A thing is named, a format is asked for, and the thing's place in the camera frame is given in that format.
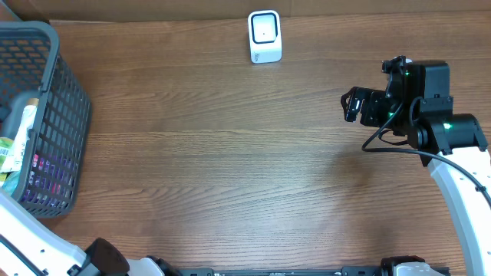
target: white plastic stand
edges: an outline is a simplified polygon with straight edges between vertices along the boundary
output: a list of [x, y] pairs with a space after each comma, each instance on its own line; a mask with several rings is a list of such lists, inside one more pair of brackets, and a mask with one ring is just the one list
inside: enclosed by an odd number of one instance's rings
[[276, 11], [254, 11], [247, 19], [251, 61], [255, 64], [282, 59], [282, 30]]

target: bottle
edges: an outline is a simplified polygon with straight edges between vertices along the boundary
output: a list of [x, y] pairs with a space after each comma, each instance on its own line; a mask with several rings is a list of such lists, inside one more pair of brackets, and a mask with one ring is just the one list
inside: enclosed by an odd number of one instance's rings
[[25, 146], [28, 141], [28, 131], [33, 127], [36, 111], [38, 110], [39, 99], [31, 98], [22, 112], [22, 118], [18, 132], [15, 135], [14, 143], [8, 151], [8, 155], [2, 164], [0, 173], [17, 172], [22, 168]]

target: black cable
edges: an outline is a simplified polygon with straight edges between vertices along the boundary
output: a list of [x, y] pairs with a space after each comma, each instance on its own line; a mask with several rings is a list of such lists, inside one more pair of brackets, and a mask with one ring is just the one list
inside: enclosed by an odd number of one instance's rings
[[484, 199], [486, 199], [486, 201], [488, 202], [489, 204], [489, 207], [491, 207], [491, 197], [489, 196], [489, 193], [486, 191], [486, 187], [484, 187], [483, 185], [481, 185], [481, 183], [479, 183], [479, 181], [477, 181], [477, 179], [471, 175], [469, 172], [467, 172], [463, 167], [455, 164], [454, 162], [448, 160], [447, 158], [444, 158], [442, 156], [438, 156], [436, 154], [432, 154], [432, 153], [426, 153], [424, 151], [420, 151], [420, 150], [415, 150], [415, 149], [398, 149], [398, 148], [373, 148], [373, 149], [367, 149], [367, 146], [369, 143], [371, 143], [371, 141], [373, 141], [375, 139], [375, 137], [377, 137], [379, 134], [381, 134], [384, 129], [390, 125], [390, 123], [392, 123], [392, 121], [394, 120], [395, 117], [397, 117], [400, 113], [400, 111], [402, 110], [402, 106], [403, 106], [403, 102], [401, 102], [399, 104], [399, 107], [396, 109], [396, 112], [394, 112], [394, 115], [392, 115], [389, 120], [387, 120], [387, 122], [384, 123], [383, 126], [381, 126], [377, 131], [375, 131], [374, 134], [372, 134], [372, 136], [370, 136], [370, 138], [368, 138], [365, 143], [363, 143], [363, 146], [361, 146], [361, 150], [363, 150], [364, 152], [368, 152], [368, 153], [409, 153], [409, 154], [417, 154], [417, 155], [420, 155], [420, 156], [428, 156], [430, 158], [433, 158], [433, 159], [436, 159], [436, 160], [439, 160], [443, 163], [446, 163], [450, 166], [452, 166], [453, 168], [455, 168], [456, 170], [458, 170], [460, 173], [462, 173], [463, 175], [465, 175], [470, 181], [472, 181], [474, 183], [474, 185], [476, 186], [476, 191], [477, 192], [481, 192], [484, 196]]
[[380, 134], [378, 134], [378, 139], [384, 143], [388, 143], [389, 145], [393, 145], [393, 146], [403, 146], [403, 145], [407, 145], [407, 140], [404, 140], [404, 141], [400, 141], [400, 142], [391, 142], [391, 141], [387, 141], [383, 138], [384, 134], [385, 133], [388, 133], [389, 131], [392, 131], [393, 130], [384, 130], [382, 131]]
[[423, 97], [422, 96], [415, 97], [411, 102], [411, 106], [409, 107], [409, 125], [412, 127], [414, 127], [414, 120], [413, 120], [414, 106], [416, 105], [418, 100], [423, 100]]

